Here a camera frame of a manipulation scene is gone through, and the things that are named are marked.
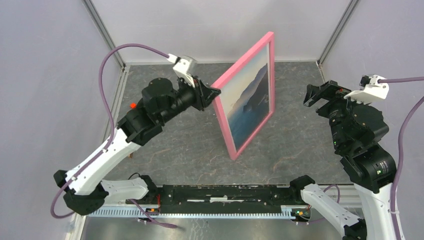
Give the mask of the pink wooden picture frame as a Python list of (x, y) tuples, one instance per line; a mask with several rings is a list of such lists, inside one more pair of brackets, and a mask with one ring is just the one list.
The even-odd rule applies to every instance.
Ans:
[(275, 34), (267, 32), (213, 84), (229, 157), (236, 160), (275, 112)]

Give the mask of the blue sea photo print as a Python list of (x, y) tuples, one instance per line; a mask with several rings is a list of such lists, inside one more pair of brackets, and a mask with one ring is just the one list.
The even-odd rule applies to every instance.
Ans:
[(269, 62), (266, 44), (221, 89), (230, 146), (236, 152), (270, 112)]

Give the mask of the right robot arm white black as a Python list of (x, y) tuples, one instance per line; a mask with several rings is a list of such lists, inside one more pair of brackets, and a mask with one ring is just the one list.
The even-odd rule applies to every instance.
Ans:
[(328, 81), (309, 84), (303, 104), (326, 103), (316, 110), (328, 119), (334, 152), (357, 190), (363, 217), (358, 217), (327, 196), (308, 175), (292, 180), (289, 199), (315, 208), (344, 240), (402, 240), (401, 224), (396, 219), (397, 205), (391, 191), (398, 171), (394, 158), (379, 142), (388, 133), (383, 113), (372, 106), (379, 90), (387, 85), (375, 81), (362, 90), (350, 90)]

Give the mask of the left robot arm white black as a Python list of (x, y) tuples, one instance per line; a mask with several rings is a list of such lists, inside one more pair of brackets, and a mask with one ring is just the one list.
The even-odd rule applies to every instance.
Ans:
[(56, 184), (64, 192), (66, 206), (81, 216), (89, 215), (104, 204), (142, 200), (153, 203), (157, 186), (147, 175), (128, 180), (105, 180), (118, 163), (163, 131), (165, 123), (186, 109), (207, 108), (221, 93), (218, 88), (194, 80), (194, 86), (183, 78), (178, 89), (167, 78), (155, 78), (141, 91), (141, 100), (117, 123), (111, 136), (75, 168), (58, 170)]

